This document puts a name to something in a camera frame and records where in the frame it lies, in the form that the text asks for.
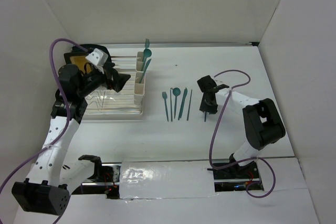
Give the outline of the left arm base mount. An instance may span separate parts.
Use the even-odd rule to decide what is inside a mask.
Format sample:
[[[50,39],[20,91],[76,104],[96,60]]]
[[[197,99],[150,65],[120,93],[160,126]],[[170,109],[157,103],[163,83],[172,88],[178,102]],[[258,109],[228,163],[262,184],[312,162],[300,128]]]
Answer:
[[[81,194],[105,194],[108,199],[119,199],[120,165],[104,166],[101,158],[94,155],[82,155],[78,160],[94,163],[93,175],[88,178],[92,186],[81,184]]]

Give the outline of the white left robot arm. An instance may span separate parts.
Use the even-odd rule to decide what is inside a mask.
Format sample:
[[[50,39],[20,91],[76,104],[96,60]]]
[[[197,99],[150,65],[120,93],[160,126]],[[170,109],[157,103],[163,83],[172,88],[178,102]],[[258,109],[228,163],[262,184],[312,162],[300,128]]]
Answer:
[[[75,64],[58,70],[59,88],[42,152],[25,180],[12,187],[12,195],[23,211],[61,216],[82,182],[96,182],[103,177],[99,156],[82,155],[72,166],[64,164],[64,159],[87,108],[86,96],[100,86],[119,92],[130,75],[119,74],[110,57],[101,60],[86,56],[86,60],[83,70]]]

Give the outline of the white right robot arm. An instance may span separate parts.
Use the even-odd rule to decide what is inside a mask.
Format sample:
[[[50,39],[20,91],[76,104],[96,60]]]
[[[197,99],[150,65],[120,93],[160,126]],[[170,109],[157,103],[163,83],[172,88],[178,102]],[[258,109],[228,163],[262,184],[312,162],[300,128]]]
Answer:
[[[229,158],[229,172],[235,178],[247,172],[247,166],[269,144],[276,143],[286,135],[282,119],[270,98],[251,98],[234,91],[226,84],[217,85],[209,75],[200,78],[197,84],[203,93],[200,111],[216,114],[217,98],[224,100],[229,108],[243,117],[246,140]]]

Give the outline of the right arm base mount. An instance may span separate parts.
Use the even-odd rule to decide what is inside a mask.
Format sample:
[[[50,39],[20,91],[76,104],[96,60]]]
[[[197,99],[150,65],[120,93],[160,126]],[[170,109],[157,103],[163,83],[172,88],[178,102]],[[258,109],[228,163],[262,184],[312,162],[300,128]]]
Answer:
[[[234,165],[226,169],[215,170],[207,168],[213,174],[214,188],[216,192],[263,190],[260,173],[255,161],[246,166]]]

